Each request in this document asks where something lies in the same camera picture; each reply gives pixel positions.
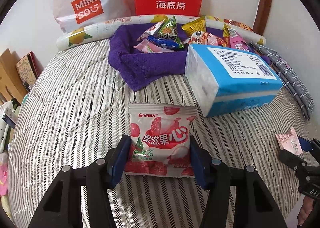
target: miniso shopping bag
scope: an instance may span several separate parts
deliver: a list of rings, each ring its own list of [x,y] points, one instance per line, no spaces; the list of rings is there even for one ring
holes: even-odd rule
[[[124,0],[53,0],[53,16],[63,32],[130,16]]]

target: barcode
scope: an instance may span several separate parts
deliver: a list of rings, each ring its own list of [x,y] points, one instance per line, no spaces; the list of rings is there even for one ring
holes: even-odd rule
[[[265,65],[257,64],[257,66],[259,67],[259,69],[262,71],[262,73],[264,75],[272,76],[272,73],[270,72],[270,70]]]
[[[238,36],[237,32],[236,32],[234,29],[232,29],[232,28],[229,29],[229,33],[230,33],[230,36],[231,36],[231,37]]]

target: human hand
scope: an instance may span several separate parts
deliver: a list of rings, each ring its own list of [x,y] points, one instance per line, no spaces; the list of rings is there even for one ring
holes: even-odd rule
[[[304,221],[308,218],[312,210],[313,210],[313,199],[308,196],[305,196],[303,199],[303,205],[298,214],[298,225],[303,225]]]

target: striped fabric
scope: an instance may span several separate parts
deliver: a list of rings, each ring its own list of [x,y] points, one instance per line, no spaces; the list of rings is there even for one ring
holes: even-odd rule
[[[170,103],[197,106],[186,78],[160,78],[133,92],[108,64],[109,40],[58,52],[30,92],[14,132],[9,157],[9,198],[18,228],[27,227],[37,205],[64,165],[88,166],[130,133],[128,104]],[[296,101],[282,89],[266,106],[214,118],[198,118],[191,134],[210,154],[232,167],[252,165],[270,189],[283,216],[298,200],[293,172],[277,160],[276,133],[295,127],[314,137]],[[308,165],[314,159],[303,153]],[[108,191],[117,227],[198,227],[208,192],[191,178],[129,176]],[[84,227],[90,227],[82,189]],[[227,227],[232,226],[231,190]]]

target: orange logo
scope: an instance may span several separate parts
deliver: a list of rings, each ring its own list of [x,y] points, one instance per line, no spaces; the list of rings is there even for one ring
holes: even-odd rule
[[[103,14],[100,0],[74,0],[71,4],[78,24]]]

